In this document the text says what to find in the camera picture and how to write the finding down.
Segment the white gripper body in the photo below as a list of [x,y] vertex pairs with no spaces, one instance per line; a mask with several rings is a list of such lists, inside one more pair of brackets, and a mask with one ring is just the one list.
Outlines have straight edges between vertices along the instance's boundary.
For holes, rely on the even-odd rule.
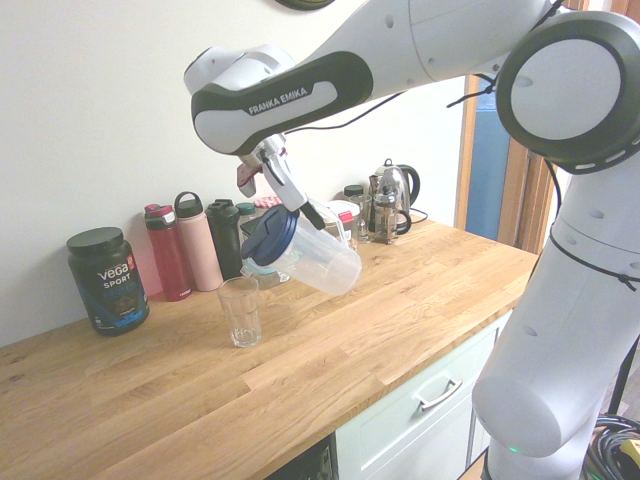
[[291,212],[300,209],[307,196],[289,167],[286,140],[282,134],[271,135],[258,145],[262,171],[274,193]]

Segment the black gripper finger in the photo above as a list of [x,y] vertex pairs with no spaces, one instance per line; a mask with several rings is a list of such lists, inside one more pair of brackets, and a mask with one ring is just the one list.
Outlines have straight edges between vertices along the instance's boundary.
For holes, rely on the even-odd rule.
[[316,230],[323,230],[325,228],[325,222],[322,215],[316,210],[310,200],[300,207],[300,211],[311,222]]

